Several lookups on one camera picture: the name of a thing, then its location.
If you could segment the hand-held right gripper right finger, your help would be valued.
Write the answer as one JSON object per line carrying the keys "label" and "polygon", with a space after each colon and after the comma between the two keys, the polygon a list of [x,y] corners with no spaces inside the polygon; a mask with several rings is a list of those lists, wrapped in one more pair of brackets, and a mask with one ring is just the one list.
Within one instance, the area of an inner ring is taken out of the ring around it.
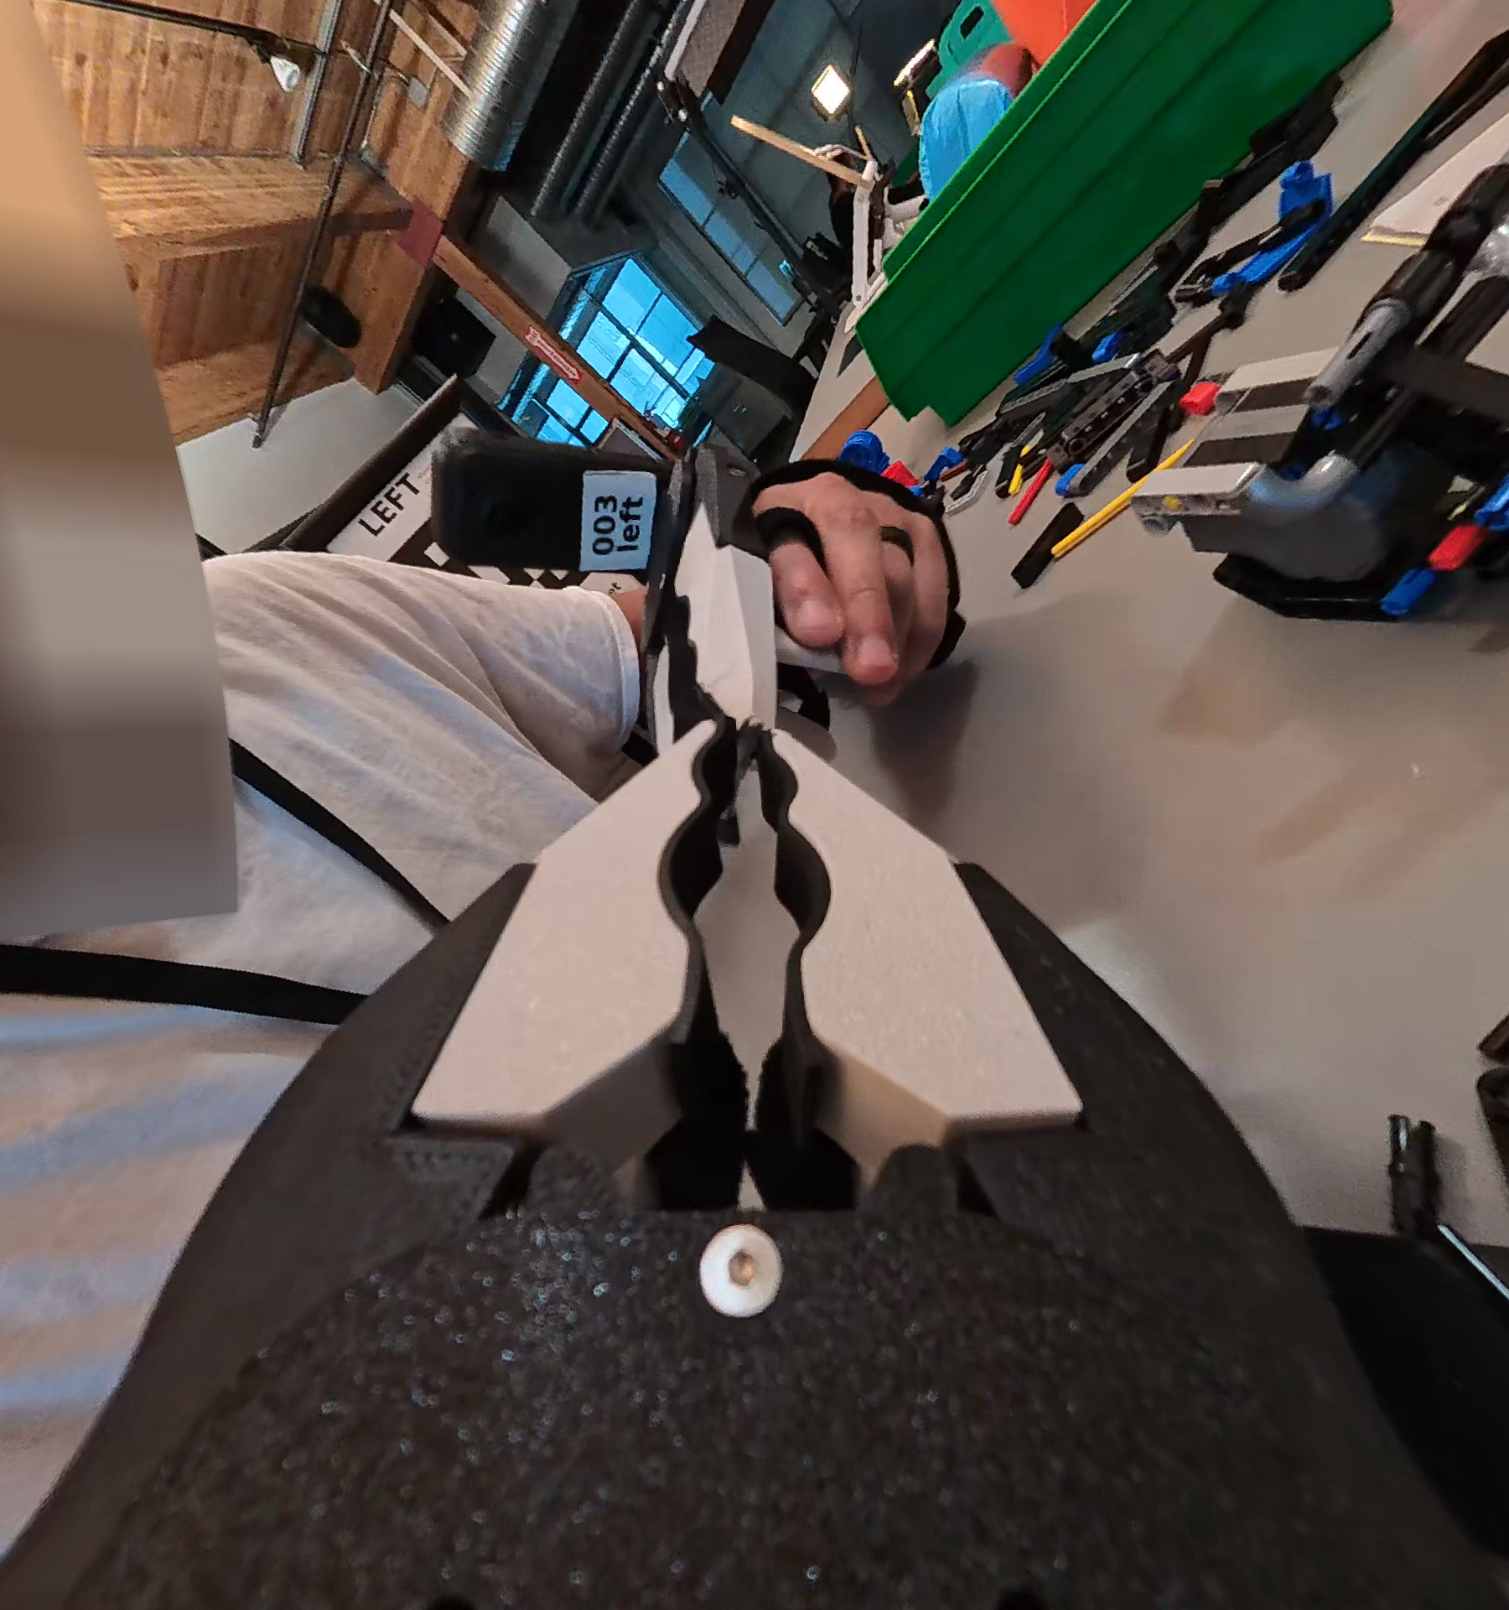
{"label": "hand-held right gripper right finger", "polygon": [[907,1143],[1082,1114],[959,863],[789,733],[762,735],[774,890],[793,920],[762,1124],[862,1176]]}

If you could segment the yellow toy axle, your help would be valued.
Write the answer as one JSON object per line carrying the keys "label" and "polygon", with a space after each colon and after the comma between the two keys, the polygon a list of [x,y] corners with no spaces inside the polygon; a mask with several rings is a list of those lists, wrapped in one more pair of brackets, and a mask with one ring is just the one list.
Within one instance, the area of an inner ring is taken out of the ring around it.
{"label": "yellow toy axle", "polygon": [[1200,434],[1193,434],[1190,440],[1185,440],[1179,450],[1172,450],[1154,470],[1150,470],[1145,476],[1139,476],[1133,485],[1129,485],[1123,495],[1117,495],[1103,510],[1099,510],[1096,516],[1090,516],[1085,522],[1081,522],[1072,532],[1065,532],[1060,543],[1053,543],[1051,549],[1051,559],[1063,559],[1068,552],[1075,552],[1076,546],[1082,546],[1091,532],[1103,529],[1109,522],[1117,522],[1123,513],[1129,513],[1129,505],[1133,502],[1133,498],[1163,470],[1172,470],[1185,462],[1185,456],[1197,446]]}

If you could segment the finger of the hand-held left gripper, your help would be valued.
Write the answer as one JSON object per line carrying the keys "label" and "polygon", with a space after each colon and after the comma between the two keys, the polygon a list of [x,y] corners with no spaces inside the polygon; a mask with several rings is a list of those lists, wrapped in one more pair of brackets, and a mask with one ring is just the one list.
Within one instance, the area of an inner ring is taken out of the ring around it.
{"label": "finger of the hand-held left gripper", "polygon": [[659,754],[693,728],[723,720],[723,707],[701,681],[690,625],[690,601],[678,595],[675,581],[653,578],[644,601],[644,690],[649,735]]}
{"label": "finger of the hand-held left gripper", "polygon": [[720,543],[710,505],[699,505],[678,559],[678,595],[687,601],[695,684],[738,728],[774,729],[778,725],[778,625],[768,558]]}

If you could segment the grey black toy brick model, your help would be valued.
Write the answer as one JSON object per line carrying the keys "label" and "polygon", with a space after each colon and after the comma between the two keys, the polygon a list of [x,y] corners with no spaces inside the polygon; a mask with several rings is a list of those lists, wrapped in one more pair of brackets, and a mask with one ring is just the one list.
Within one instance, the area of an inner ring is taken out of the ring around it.
{"label": "grey black toy brick model", "polygon": [[1200,440],[1130,495],[1215,581],[1312,619],[1403,619],[1509,578],[1509,373],[1475,350],[1509,315],[1509,137],[1449,197],[1340,349],[1229,373]]}

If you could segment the paned window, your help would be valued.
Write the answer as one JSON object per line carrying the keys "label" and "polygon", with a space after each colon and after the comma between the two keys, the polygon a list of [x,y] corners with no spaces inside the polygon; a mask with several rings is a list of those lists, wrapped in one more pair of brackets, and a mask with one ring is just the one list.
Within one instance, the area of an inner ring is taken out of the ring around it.
{"label": "paned window", "polygon": [[[695,315],[637,255],[570,274],[550,312],[552,330],[583,365],[610,383],[666,438],[699,444],[710,429],[704,383],[710,356],[693,344]],[[525,356],[499,406],[523,431],[595,446],[610,429],[550,359]]]}

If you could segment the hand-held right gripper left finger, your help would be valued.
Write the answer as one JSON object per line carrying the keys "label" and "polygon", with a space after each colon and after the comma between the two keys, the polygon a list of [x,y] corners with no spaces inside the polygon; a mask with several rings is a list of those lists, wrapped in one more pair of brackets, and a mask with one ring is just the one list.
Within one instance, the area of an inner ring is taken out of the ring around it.
{"label": "hand-held right gripper left finger", "polygon": [[413,1118],[540,1140],[662,1203],[735,1203],[747,1073],[710,990],[699,909],[738,793],[729,719],[687,729],[531,866]]}

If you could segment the silver ventilation duct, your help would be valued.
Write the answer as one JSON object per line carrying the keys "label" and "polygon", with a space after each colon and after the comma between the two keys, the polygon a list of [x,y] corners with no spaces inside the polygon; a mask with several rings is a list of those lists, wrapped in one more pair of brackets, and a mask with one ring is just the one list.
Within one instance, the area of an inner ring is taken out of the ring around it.
{"label": "silver ventilation duct", "polygon": [[464,85],[443,112],[446,140],[482,170],[505,170],[525,121],[547,42],[547,3],[482,3]]}

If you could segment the person's white shirt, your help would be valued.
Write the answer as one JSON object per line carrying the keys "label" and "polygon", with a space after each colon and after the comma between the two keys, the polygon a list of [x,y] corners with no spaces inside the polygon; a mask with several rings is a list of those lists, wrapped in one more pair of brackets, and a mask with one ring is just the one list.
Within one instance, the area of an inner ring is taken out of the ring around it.
{"label": "person's white shirt", "polygon": [[[443,914],[622,778],[644,593],[331,553],[207,570],[231,733]],[[236,784],[240,909],[46,945],[374,991],[429,938]],[[149,1002],[0,994],[0,1556],[113,1391],[212,1191],[325,1038]]]}

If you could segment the green plastic bin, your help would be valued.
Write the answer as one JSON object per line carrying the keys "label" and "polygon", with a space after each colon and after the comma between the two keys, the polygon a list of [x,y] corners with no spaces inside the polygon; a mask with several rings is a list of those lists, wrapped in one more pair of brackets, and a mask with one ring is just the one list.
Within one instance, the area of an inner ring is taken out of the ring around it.
{"label": "green plastic bin", "polygon": [[1096,3],[887,252],[857,334],[904,417],[966,417],[1390,3]]}

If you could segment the open instruction booklet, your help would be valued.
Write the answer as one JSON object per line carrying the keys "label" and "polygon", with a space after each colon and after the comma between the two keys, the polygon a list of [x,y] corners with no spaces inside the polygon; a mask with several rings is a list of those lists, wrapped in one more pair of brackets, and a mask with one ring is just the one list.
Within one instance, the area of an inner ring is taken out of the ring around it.
{"label": "open instruction booklet", "polygon": [[1490,167],[1509,154],[1509,112],[1439,163],[1415,191],[1394,198],[1363,233],[1370,243],[1421,248],[1439,218],[1469,191]]}

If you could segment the pile of large toy beams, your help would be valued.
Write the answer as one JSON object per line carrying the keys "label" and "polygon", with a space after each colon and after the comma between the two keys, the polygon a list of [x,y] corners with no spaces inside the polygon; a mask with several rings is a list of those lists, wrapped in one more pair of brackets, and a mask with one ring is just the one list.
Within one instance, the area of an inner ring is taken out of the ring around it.
{"label": "pile of large toy beams", "polygon": [[993,492],[1012,502],[1012,523],[1047,485],[1076,498],[1114,467],[1154,470],[1215,335],[1243,325],[1266,279],[1333,213],[1333,180],[1312,158],[1336,130],[1340,85],[1340,75],[1326,78],[1257,130],[1246,158],[1206,183],[1108,312],[1082,334],[1053,328],[996,414],[927,470],[892,459],[868,429],[826,467],[899,480],[950,513]]}

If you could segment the person's left hand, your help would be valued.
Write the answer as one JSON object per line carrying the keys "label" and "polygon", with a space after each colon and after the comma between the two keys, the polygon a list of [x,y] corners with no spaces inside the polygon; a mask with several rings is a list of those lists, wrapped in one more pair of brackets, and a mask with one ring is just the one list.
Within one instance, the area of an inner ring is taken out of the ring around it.
{"label": "person's left hand", "polygon": [[822,552],[796,537],[771,549],[774,595],[786,632],[838,656],[871,707],[899,699],[935,663],[959,599],[944,526],[899,492],[813,473],[751,501],[754,519],[814,526]]}

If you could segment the orange plastic bin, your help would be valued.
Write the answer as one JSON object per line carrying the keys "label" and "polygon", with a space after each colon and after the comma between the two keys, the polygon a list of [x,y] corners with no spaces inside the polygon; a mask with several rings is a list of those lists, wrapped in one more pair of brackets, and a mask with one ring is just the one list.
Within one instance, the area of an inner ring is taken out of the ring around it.
{"label": "orange plastic bin", "polygon": [[1068,31],[1096,5],[1091,0],[996,0],[990,3],[1009,39],[1020,43],[1038,66],[1051,60]]}

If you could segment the black toy beam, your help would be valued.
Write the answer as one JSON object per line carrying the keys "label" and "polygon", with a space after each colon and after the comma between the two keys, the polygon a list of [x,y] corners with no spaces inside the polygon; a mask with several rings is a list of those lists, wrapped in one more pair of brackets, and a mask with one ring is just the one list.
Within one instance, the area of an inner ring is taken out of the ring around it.
{"label": "black toy beam", "polygon": [[1326,271],[1331,255],[1358,233],[1358,225],[1384,203],[1406,171],[1443,137],[1449,121],[1487,101],[1490,88],[1503,82],[1509,67],[1509,28],[1478,48],[1464,67],[1439,92],[1396,146],[1349,191],[1336,212],[1312,228],[1276,277],[1279,292],[1302,292]]}

